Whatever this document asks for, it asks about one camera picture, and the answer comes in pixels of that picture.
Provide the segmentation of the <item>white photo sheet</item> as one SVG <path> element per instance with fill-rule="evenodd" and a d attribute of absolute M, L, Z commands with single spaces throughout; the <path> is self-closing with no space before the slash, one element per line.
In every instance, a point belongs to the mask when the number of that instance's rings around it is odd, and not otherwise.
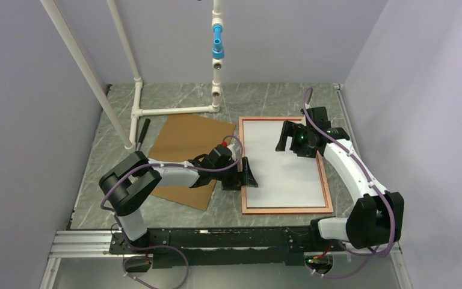
<path fill-rule="evenodd" d="M 244 120 L 245 156 L 257 187 L 247 187 L 247 208 L 323 208 L 324 189 L 316 157 L 298 157 L 289 149 L 275 148 L 282 132 L 283 120 Z"/>

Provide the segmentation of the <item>brown backing board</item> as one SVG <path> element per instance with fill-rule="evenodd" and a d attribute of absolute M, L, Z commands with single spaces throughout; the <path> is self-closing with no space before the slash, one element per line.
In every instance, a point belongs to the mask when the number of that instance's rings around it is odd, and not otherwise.
<path fill-rule="evenodd" d="M 195 114 L 173 114 L 168 116 L 153 146 L 147 153 L 149 158 L 167 162 L 191 160 L 207 154 L 232 135 L 236 125 Z M 152 192 L 156 197 L 191 208 L 205 211 L 213 194 L 216 182 L 199 188 L 157 187 Z"/>

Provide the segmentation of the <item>orange wooden picture frame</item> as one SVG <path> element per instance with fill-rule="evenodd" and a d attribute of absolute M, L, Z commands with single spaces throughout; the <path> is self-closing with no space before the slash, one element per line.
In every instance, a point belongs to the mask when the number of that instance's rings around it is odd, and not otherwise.
<path fill-rule="evenodd" d="M 265 120 L 283 120 L 283 121 L 292 121 L 295 123 L 300 122 L 300 117 L 281 117 L 281 116 L 241 116 L 239 118 L 239 139 L 243 141 L 243 128 L 242 122 L 244 120 L 255 120 L 255 119 L 265 119 Z M 246 193 L 245 189 L 247 187 L 243 187 L 241 189 L 242 193 L 242 212 L 243 214 L 324 214 L 324 213 L 332 213 L 334 211 L 333 204 L 330 197 L 330 189 L 328 187 L 328 181 L 326 178 L 326 172 L 324 169 L 324 164 L 322 160 L 322 156 L 316 156 L 318 164 L 319 164 L 319 173 L 321 177 L 322 186 L 324 189 L 324 197 L 327 206 L 323 208 L 247 208 L 246 206 Z"/>

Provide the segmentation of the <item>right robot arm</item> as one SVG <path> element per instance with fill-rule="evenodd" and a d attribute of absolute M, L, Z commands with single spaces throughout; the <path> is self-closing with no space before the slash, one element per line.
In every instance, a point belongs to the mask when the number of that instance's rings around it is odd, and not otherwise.
<path fill-rule="evenodd" d="M 332 240 L 349 243 L 355 249 L 384 245 L 379 254 L 387 254 L 401 237 L 404 198 L 376 180 L 348 133 L 331 125 L 325 107 L 303 108 L 301 112 L 301 122 L 283 122 L 276 151 L 289 149 L 298 157 L 326 159 L 354 202 L 347 218 L 312 220 L 308 244 L 315 250 L 325 248 Z"/>

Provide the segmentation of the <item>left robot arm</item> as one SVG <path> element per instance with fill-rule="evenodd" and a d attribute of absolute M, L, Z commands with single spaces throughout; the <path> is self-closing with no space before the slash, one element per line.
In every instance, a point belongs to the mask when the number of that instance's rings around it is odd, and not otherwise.
<path fill-rule="evenodd" d="M 129 154 L 99 180 L 104 202 L 125 233 L 125 245 L 133 252 L 149 244 L 148 228 L 140 206 L 157 188 L 199 188 L 220 181 L 223 190 L 257 187 L 248 158 L 236 156 L 232 145 L 219 144 L 209 153 L 179 163 L 147 158 L 143 152 Z"/>

